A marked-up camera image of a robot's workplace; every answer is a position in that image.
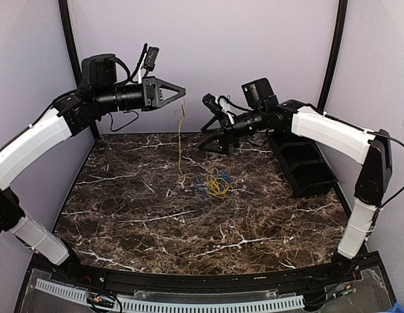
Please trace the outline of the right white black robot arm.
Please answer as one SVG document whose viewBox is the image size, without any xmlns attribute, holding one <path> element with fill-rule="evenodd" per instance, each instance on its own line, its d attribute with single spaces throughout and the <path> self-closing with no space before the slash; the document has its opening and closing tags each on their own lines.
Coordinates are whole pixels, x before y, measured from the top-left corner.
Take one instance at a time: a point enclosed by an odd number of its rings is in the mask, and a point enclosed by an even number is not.
<svg viewBox="0 0 404 313">
<path fill-rule="evenodd" d="M 240 115 L 231 112 L 229 98 L 206 94 L 202 103 L 214 114 L 202 132 L 208 137 L 199 149 L 209 151 L 216 143 L 216 153 L 229 154 L 229 147 L 239 146 L 239 139 L 257 132 L 296 142 L 299 138 L 323 144 L 361 166 L 354 188 L 354 205 L 336 254 L 341 256 L 326 269 L 326 277 L 341 282 L 351 272 L 351 263 L 372 233 L 379 213 L 389 202 L 384 199 L 392 176 L 392 148 L 396 141 L 383 129 L 362 128 L 327 115 L 315 106 L 297 100 L 280 102 L 267 78 L 242 86 L 249 107 Z"/>
</svg>

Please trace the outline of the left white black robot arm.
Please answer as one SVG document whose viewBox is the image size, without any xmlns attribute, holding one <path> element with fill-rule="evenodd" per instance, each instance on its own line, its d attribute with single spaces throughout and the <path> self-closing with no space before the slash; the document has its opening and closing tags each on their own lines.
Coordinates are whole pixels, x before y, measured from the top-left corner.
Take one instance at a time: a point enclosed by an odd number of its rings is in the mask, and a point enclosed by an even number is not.
<svg viewBox="0 0 404 313">
<path fill-rule="evenodd" d="M 77 89 L 57 97 L 44 113 L 0 148 L 0 230 L 9 231 L 31 250 L 60 266 L 71 284 L 81 284 L 85 269 L 74 260 L 66 244 L 20 207 L 12 191 L 14 180 L 49 150 L 77 136 L 112 112 L 157 110 L 185 96 L 183 87 L 140 73 L 154 70 L 156 55 L 144 53 L 136 71 L 117 80 L 116 66 L 126 65 L 113 53 L 84 59 Z"/>
</svg>

